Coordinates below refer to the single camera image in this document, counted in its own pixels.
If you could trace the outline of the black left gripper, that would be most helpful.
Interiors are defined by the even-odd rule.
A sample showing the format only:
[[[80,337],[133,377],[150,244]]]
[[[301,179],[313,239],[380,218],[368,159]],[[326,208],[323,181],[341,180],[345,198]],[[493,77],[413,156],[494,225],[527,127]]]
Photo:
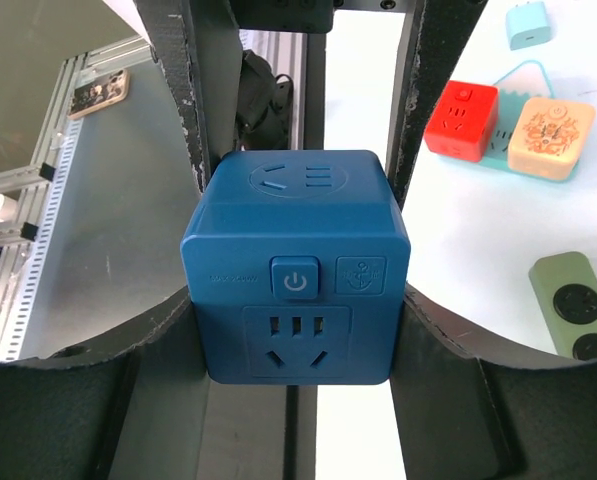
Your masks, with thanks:
[[[326,34],[334,15],[332,0],[151,0],[135,5],[176,104],[201,191],[235,144],[242,65],[238,25]]]

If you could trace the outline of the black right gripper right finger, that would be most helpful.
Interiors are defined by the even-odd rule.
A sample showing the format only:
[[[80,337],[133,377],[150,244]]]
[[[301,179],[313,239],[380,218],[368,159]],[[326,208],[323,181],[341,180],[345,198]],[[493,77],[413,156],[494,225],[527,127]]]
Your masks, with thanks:
[[[390,385],[410,479],[597,479],[597,359],[516,343],[408,288]]]

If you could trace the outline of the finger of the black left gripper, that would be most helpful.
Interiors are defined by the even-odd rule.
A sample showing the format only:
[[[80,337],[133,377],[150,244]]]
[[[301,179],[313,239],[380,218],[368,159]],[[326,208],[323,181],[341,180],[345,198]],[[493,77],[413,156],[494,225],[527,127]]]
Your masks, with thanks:
[[[386,174],[403,206],[428,120],[487,1],[401,1],[404,23],[397,49]]]

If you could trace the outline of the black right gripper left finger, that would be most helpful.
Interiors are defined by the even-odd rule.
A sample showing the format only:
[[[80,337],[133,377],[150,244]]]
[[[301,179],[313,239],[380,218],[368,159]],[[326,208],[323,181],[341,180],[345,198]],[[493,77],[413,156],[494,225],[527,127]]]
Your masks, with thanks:
[[[192,479],[207,397],[181,290],[49,358],[0,363],[0,479]]]

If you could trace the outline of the small teal charger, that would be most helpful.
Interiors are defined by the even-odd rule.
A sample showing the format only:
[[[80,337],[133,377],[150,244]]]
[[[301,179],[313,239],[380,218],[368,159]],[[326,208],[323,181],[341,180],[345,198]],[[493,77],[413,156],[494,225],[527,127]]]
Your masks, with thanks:
[[[505,16],[505,28],[511,51],[541,45],[553,37],[543,1],[528,1],[510,8]]]

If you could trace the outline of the red cube socket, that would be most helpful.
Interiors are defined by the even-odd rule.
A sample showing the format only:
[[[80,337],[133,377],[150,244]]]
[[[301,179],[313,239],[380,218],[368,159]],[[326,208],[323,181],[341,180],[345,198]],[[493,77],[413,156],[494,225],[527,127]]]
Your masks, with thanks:
[[[499,90],[450,80],[427,123],[424,141],[436,154],[478,163],[498,121]]]

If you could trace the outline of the teal triangular power strip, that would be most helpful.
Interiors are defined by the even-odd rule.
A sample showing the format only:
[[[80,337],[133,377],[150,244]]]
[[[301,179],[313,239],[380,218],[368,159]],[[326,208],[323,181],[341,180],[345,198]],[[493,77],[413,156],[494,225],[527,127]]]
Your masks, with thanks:
[[[498,121],[489,138],[484,156],[478,164],[488,169],[540,178],[514,172],[508,167],[508,143],[523,106],[530,98],[560,98],[555,96],[543,65],[535,60],[525,61],[512,69],[495,83],[495,87],[499,90]]]

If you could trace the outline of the beige cube socket adapter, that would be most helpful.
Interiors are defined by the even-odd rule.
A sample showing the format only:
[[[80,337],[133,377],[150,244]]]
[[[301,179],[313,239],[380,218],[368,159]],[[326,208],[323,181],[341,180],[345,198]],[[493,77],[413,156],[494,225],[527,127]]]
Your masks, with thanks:
[[[530,98],[508,143],[508,167],[551,181],[566,180],[582,154],[595,116],[596,109],[587,103]]]

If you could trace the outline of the blue cube socket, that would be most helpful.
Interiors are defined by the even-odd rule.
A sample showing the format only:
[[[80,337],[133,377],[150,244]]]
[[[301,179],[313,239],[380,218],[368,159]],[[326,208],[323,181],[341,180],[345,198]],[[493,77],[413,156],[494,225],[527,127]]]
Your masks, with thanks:
[[[214,381],[388,378],[411,246],[374,153],[226,155],[180,251]]]

